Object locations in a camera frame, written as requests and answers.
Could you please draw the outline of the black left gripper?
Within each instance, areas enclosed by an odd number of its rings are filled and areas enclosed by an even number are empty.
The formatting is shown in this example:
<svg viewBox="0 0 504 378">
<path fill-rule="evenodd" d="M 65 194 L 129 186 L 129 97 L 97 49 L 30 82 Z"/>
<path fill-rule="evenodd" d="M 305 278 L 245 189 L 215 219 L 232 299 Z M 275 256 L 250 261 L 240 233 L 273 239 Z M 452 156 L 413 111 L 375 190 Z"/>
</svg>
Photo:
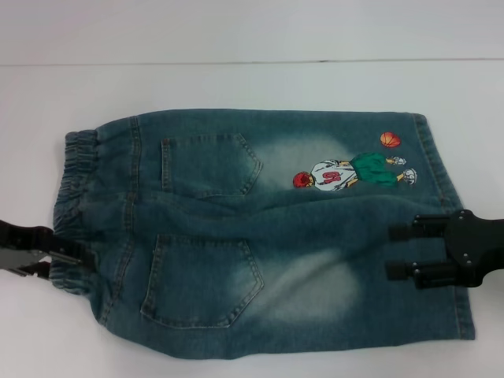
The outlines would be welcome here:
<svg viewBox="0 0 504 378">
<path fill-rule="evenodd" d="M 46 227 L 26 228 L 1 221 L 1 270 L 48 280 L 50 263 L 43 261 L 47 256 L 83 265 L 83 246 L 54 237 L 54 232 Z"/>
</svg>

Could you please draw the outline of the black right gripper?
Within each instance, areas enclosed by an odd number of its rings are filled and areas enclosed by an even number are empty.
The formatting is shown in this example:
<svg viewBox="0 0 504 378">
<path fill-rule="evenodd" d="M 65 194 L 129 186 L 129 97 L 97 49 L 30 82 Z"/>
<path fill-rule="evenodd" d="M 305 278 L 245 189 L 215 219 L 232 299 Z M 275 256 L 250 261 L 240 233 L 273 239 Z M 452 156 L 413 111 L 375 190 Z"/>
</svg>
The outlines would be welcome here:
<svg viewBox="0 0 504 378">
<path fill-rule="evenodd" d="M 484 277 L 503 268 L 503 220 L 485 220 L 468 209 L 450 216 L 416 215 L 409 224 L 388 229 L 390 240 L 444 237 L 447 254 L 457 266 L 455 284 L 479 287 Z M 454 284 L 450 262 L 387 261 L 390 281 L 412 280 L 418 290 Z"/>
</svg>

